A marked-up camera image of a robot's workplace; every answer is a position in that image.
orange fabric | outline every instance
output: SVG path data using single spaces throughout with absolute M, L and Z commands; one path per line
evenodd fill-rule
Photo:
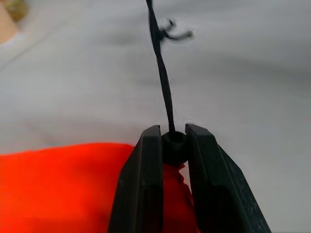
M 102 143 L 0 156 L 0 232 L 106 232 L 119 172 L 132 150 Z M 165 233 L 196 231 L 178 171 L 164 166 Z

black string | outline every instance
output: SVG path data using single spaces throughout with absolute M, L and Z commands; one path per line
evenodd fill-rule
M 162 87 L 162 94 L 164 98 L 165 108 L 167 117 L 169 120 L 169 132 L 175 132 L 175 125 L 174 125 L 174 117 L 173 117 L 173 104 L 172 104 L 172 95 L 170 89 L 169 79 L 167 77 L 166 68 L 163 62 L 163 58 L 161 55 L 161 42 L 164 38 L 170 40 L 183 40 L 185 38 L 191 37 L 191 32 L 186 32 L 180 36 L 171 36 L 168 32 L 175 26 L 175 24 L 170 20 L 170 25 L 165 29 L 159 29 L 159 26 L 156 21 L 155 13 L 153 10 L 153 3 L 152 0 L 146 0 L 148 9 L 149 9 L 149 27 L 150 27 L 150 35 L 151 41 L 154 47 L 155 56 L 157 59 L 157 65 L 159 69 L 161 87 Z

